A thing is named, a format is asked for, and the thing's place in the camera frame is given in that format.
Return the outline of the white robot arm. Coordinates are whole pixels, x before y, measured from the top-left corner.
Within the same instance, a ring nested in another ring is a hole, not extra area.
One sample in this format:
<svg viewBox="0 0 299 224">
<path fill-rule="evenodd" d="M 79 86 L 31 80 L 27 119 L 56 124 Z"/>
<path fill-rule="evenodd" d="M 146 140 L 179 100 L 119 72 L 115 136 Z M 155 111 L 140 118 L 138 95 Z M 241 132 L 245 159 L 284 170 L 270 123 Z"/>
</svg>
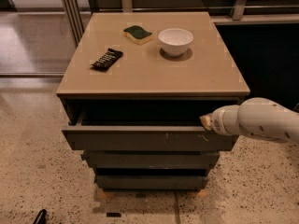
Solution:
<svg viewBox="0 0 299 224">
<path fill-rule="evenodd" d="M 222 106 L 200 121 L 207 130 L 220 135 L 299 143 L 299 114 L 265 98 Z"/>
</svg>

